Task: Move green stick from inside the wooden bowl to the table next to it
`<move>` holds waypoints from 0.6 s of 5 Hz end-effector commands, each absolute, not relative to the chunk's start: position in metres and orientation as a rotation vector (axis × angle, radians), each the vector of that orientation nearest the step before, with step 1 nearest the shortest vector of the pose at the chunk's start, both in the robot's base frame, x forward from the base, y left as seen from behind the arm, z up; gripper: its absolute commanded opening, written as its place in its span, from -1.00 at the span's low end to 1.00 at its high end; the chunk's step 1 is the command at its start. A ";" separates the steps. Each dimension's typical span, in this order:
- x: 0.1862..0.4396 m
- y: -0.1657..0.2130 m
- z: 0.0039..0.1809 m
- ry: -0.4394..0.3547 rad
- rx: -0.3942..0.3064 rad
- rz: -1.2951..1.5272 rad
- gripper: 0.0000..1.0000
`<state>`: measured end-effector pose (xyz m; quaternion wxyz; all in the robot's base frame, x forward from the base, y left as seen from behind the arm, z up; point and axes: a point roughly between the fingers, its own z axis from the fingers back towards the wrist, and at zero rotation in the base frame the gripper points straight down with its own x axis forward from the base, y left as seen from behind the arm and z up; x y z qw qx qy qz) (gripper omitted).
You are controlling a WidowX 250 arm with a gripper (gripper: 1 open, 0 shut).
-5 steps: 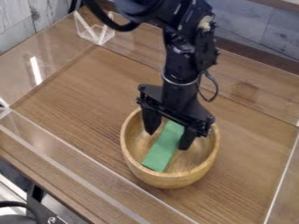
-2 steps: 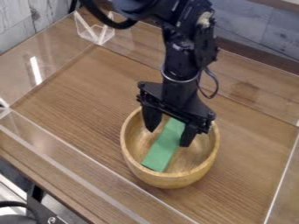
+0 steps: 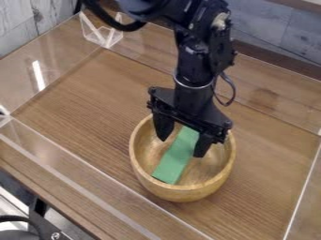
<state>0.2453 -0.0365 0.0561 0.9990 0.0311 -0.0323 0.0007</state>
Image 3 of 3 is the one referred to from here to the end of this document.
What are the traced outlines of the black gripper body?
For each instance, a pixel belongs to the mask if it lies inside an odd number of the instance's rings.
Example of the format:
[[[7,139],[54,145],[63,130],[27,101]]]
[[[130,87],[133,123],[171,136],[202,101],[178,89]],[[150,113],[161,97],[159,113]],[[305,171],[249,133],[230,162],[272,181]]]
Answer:
[[[151,86],[147,106],[154,112],[170,114],[174,123],[178,122],[201,134],[213,135],[213,143],[224,143],[232,120],[213,103],[216,81],[201,87],[185,86],[177,83],[174,88]]]

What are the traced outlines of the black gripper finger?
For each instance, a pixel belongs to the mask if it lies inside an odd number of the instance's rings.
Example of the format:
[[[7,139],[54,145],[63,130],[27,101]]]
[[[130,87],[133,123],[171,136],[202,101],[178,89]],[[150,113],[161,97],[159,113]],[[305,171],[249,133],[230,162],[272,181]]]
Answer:
[[[153,113],[153,123],[155,127],[155,133],[159,140],[163,142],[174,130],[174,119],[170,114],[163,112]]]
[[[213,135],[209,132],[204,132],[200,135],[198,141],[195,143],[193,155],[197,158],[202,158],[206,155],[212,147],[212,144],[213,144]]]

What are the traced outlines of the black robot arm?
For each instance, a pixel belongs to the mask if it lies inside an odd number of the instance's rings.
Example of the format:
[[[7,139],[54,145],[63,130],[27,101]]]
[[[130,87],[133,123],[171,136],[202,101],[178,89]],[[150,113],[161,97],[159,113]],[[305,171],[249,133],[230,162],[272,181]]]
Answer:
[[[174,87],[149,89],[149,108],[161,140],[177,123],[197,131],[193,155],[201,158],[213,144],[222,143],[232,120],[217,108],[229,106],[216,94],[218,79],[233,66],[237,51],[232,44],[232,11],[225,0],[115,0],[133,18],[123,24],[103,9],[99,0],[82,0],[93,14],[114,29],[133,32],[157,20],[171,26],[178,51]]]

